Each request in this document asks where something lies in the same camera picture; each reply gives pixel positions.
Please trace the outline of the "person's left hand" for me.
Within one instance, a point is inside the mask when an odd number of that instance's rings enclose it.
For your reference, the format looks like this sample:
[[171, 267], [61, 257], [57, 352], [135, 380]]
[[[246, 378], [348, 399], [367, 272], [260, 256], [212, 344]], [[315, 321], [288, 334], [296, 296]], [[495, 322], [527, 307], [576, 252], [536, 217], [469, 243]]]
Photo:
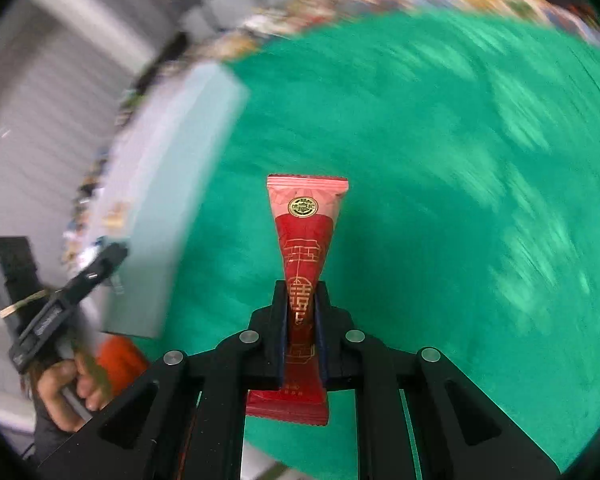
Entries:
[[87, 411], [97, 412], [112, 400], [106, 370], [88, 353], [77, 351], [72, 360], [53, 364], [38, 380], [38, 396], [48, 416], [61, 430], [73, 434], [86, 424], [62, 395], [62, 389], [76, 387], [76, 396]]

